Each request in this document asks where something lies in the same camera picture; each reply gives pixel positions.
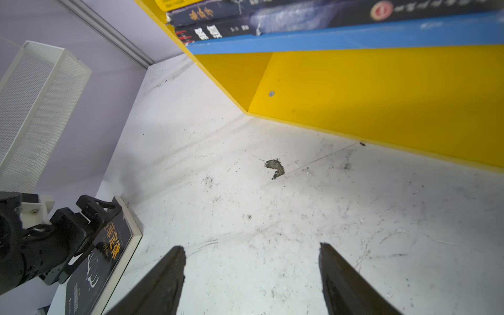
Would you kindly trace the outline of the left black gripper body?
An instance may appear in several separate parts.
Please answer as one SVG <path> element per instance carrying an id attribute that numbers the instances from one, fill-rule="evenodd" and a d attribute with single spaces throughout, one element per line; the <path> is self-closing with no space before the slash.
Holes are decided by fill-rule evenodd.
<path id="1" fill-rule="evenodd" d="M 51 224 L 22 228 L 21 192 L 1 193 L 1 294 L 34 278 L 47 285 L 64 283 L 89 254 L 77 254 L 89 220 L 81 211 L 58 209 Z"/>

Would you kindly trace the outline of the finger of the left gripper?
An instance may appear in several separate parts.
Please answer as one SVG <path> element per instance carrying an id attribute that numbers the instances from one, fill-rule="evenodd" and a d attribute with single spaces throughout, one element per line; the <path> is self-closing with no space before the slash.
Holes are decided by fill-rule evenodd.
<path id="1" fill-rule="evenodd" d="M 76 205 L 81 209 L 81 214 L 89 220 L 87 224 L 89 232 L 77 251 L 77 254 L 82 254 L 91 247 L 101 230 L 122 211 L 122 206 L 115 198 L 111 202 L 105 202 L 88 195 L 82 195 Z"/>

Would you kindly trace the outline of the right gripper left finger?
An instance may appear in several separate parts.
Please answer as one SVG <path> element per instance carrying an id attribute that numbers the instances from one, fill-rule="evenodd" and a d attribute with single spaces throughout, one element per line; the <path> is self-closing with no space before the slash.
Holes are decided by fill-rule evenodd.
<path id="1" fill-rule="evenodd" d="M 185 282 L 186 253 L 173 247 L 108 313 L 176 315 Z"/>

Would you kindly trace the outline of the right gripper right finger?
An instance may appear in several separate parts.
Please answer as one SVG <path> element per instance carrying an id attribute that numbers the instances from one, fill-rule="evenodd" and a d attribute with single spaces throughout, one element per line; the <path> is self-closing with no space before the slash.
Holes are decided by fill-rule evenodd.
<path id="1" fill-rule="evenodd" d="M 330 244 L 320 244 L 319 267 L 329 314 L 400 314 Z"/>

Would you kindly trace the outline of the black antler cover book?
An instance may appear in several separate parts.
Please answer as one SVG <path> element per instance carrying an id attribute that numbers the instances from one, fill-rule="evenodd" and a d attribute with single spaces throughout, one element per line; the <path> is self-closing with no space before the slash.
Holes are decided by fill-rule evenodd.
<path id="1" fill-rule="evenodd" d="M 122 210 L 98 234 L 94 249 L 66 283 L 65 315 L 103 314 L 143 232 L 124 198 Z"/>

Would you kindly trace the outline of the black wolf cover book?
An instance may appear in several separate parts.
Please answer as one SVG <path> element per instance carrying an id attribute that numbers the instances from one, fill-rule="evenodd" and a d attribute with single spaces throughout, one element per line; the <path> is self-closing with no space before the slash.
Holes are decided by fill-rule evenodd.
<path id="1" fill-rule="evenodd" d="M 239 35 L 323 30 L 499 11 L 502 1 L 297 1 L 253 13 L 174 27 L 185 45 Z"/>

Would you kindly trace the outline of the yellow children's book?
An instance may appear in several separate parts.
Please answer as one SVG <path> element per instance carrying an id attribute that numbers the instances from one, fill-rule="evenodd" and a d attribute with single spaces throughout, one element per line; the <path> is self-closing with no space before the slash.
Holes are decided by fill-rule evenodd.
<path id="1" fill-rule="evenodd" d="M 169 12 L 189 5 L 194 5 L 202 1 L 203 0 L 155 0 L 155 3 L 163 12 Z"/>

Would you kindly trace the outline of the dark blue yellow-edged book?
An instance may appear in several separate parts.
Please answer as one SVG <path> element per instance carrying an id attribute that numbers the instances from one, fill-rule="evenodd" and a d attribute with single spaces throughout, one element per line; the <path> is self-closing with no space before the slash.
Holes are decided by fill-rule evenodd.
<path id="1" fill-rule="evenodd" d="M 297 3 L 293 0 L 240 0 L 202 1 L 166 13 L 167 24 L 174 27 L 188 26 L 197 22 L 233 17 L 269 9 L 281 5 Z"/>

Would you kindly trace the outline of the white mesh tiered rack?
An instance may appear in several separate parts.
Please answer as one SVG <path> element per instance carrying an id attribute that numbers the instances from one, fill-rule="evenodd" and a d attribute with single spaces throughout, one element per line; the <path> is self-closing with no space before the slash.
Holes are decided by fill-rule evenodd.
<path id="1" fill-rule="evenodd" d="M 1 79 L 1 190 L 33 193 L 92 70 L 68 49 L 26 41 Z"/>

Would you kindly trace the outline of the yellow pink blue bookshelf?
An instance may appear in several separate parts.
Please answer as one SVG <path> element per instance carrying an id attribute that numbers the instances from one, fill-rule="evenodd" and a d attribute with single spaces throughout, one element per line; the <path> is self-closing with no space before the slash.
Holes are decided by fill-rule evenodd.
<path id="1" fill-rule="evenodd" d="M 179 48 L 247 115 L 503 171 L 503 11 Z"/>

